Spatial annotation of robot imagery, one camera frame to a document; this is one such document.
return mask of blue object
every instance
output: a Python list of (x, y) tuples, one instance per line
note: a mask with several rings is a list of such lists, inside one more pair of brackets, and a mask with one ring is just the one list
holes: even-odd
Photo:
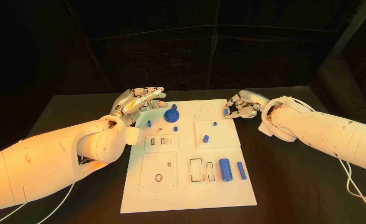
[(203, 142), (207, 143), (207, 135), (203, 137)]
[(237, 168), (239, 168), (242, 180), (244, 180), (246, 179), (246, 175), (244, 175), (244, 172), (243, 172), (243, 168), (242, 168), (242, 163), (240, 162), (237, 162)]
[(227, 159), (219, 159), (220, 179), (227, 182), (231, 180), (230, 163)]
[(174, 104), (172, 104), (172, 109), (168, 109), (164, 113), (164, 119), (167, 122), (172, 123), (174, 121), (178, 120), (178, 112), (174, 109)]

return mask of table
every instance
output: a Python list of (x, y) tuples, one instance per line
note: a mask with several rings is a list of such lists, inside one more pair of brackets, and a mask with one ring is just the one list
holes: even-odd
[[(325, 111), (305, 86), (247, 89), (268, 98), (282, 95)], [(229, 99), (239, 89), (168, 91), (165, 101)], [(28, 136), (99, 119), (119, 94), (53, 96)], [(338, 160), (301, 141), (288, 143), (257, 131), (259, 116), (234, 119), (256, 206), (119, 214), (129, 146), (119, 159), (74, 183), (70, 195), (43, 223), (361, 223), (364, 204), (345, 191)], [(366, 170), (351, 166), (366, 192)], [(53, 211), (69, 187), (30, 203), (2, 223), (37, 223)], [(15, 207), (2, 209), (4, 216)]]

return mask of tall blue cylinder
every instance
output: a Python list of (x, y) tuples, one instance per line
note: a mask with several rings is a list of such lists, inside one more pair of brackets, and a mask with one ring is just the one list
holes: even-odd
[(230, 163), (227, 159), (219, 159), (220, 179), (227, 182), (231, 180)]

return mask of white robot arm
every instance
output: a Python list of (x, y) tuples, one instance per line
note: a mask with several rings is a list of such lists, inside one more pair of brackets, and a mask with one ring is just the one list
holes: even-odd
[(162, 90), (126, 90), (99, 120), (33, 136), (0, 152), (0, 209), (50, 195), (118, 159), (125, 144), (139, 143), (139, 128), (129, 127), (139, 111), (167, 106), (152, 100), (165, 97)]
[[(237, 111), (230, 113), (229, 106)], [(259, 131), (283, 141), (298, 138), (308, 146), (366, 169), (366, 125), (314, 111), (292, 97), (269, 100), (242, 90), (224, 106), (226, 118), (252, 118), (262, 112)]]

